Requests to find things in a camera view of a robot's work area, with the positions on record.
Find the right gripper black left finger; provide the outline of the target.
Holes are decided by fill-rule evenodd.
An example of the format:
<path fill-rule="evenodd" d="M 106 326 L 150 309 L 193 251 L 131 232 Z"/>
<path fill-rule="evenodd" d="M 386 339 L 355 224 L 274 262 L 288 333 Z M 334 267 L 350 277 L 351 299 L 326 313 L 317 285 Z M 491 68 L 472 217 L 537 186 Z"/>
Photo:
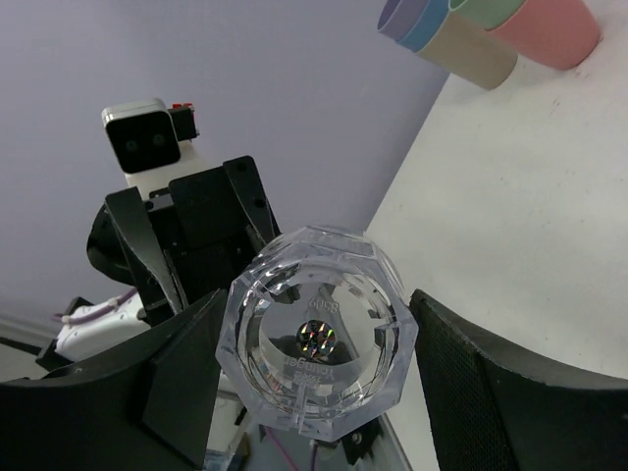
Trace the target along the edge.
<path fill-rule="evenodd" d="M 227 294 L 39 380 L 1 385 L 4 470 L 199 470 Z"/>

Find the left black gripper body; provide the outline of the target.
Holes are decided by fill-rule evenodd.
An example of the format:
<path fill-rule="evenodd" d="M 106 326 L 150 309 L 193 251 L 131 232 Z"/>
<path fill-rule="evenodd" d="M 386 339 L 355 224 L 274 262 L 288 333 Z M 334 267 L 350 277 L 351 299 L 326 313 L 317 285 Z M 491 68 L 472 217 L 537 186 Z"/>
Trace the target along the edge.
<path fill-rule="evenodd" d="M 156 326 L 227 289 L 280 234 L 255 160 L 242 156 L 151 191 L 109 194 L 86 253 L 107 278 L 136 288 Z"/>

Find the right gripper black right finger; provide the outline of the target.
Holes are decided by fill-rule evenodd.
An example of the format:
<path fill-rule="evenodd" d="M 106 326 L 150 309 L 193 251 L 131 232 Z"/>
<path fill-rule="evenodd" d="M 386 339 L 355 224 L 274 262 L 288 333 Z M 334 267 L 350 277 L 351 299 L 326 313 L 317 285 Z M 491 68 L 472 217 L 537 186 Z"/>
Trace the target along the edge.
<path fill-rule="evenodd" d="M 626 469 L 626 380 L 544 357 L 420 289 L 409 309 L 441 469 Z"/>

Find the clear drinking glass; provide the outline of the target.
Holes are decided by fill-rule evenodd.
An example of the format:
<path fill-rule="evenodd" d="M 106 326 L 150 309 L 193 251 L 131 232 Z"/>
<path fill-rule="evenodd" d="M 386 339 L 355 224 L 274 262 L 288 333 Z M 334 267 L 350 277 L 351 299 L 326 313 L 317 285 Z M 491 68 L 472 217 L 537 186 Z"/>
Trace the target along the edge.
<path fill-rule="evenodd" d="M 307 226 L 233 281 L 216 358 L 257 422 L 333 442 L 399 403 L 417 334 L 374 241 Z"/>

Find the lavender plastic cup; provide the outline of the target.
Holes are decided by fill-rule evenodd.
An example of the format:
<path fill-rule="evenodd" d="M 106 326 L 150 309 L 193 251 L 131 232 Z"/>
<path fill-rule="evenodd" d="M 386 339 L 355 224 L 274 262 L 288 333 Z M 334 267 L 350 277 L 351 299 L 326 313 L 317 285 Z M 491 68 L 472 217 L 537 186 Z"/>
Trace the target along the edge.
<path fill-rule="evenodd" d="M 426 3 L 426 0 L 388 0 L 378 20 L 378 33 L 399 41 L 419 19 Z"/>

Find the light blue plastic cup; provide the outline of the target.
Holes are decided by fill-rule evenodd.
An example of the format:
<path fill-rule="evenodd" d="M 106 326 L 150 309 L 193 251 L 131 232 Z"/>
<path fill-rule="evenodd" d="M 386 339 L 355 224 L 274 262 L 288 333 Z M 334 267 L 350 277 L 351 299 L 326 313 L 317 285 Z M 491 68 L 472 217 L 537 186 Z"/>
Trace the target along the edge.
<path fill-rule="evenodd" d="M 409 32 L 396 43 L 413 53 L 421 51 L 444 24 L 448 12 L 447 0 L 428 0 Z"/>

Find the beige plastic cup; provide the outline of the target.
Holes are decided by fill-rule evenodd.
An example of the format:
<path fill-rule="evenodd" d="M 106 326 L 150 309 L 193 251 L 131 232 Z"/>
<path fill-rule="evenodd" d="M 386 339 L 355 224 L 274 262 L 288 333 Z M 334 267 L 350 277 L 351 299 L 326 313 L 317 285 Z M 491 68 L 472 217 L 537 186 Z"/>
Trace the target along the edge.
<path fill-rule="evenodd" d="M 518 54 L 479 26 L 449 13 L 417 55 L 485 90 L 500 86 L 513 72 Z"/>

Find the pink plastic cup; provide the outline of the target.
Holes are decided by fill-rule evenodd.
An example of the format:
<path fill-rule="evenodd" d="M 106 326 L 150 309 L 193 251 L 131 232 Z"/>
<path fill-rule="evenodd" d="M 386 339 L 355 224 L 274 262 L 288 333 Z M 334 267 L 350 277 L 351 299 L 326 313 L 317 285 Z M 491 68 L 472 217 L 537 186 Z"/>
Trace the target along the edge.
<path fill-rule="evenodd" d="M 581 64 L 602 37 L 582 0 L 527 0 L 489 34 L 518 54 L 559 71 Z"/>

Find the green plastic cup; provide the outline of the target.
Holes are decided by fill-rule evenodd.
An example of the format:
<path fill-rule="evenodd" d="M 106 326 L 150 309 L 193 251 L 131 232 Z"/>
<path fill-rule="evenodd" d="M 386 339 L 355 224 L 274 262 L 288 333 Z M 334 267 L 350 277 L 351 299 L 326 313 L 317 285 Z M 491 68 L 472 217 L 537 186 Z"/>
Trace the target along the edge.
<path fill-rule="evenodd" d="M 509 20 L 524 0 L 449 0 L 448 7 L 484 30 L 492 30 Z"/>

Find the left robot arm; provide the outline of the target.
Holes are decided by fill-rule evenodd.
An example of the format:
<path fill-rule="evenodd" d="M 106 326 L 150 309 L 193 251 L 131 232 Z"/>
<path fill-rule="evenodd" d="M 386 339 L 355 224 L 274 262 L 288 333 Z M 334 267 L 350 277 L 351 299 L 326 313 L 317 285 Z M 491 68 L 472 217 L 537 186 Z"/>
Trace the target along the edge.
<path fill-rule="evenodd" d="M 131 188 L 107 195 L 87 257 L 131 289 L 95 304 L 75 298 L 38 364 L 52 371 L 82 361 L 229 288 L 280 232 L 250 156 L 173 179 L 148 198 Z"/>

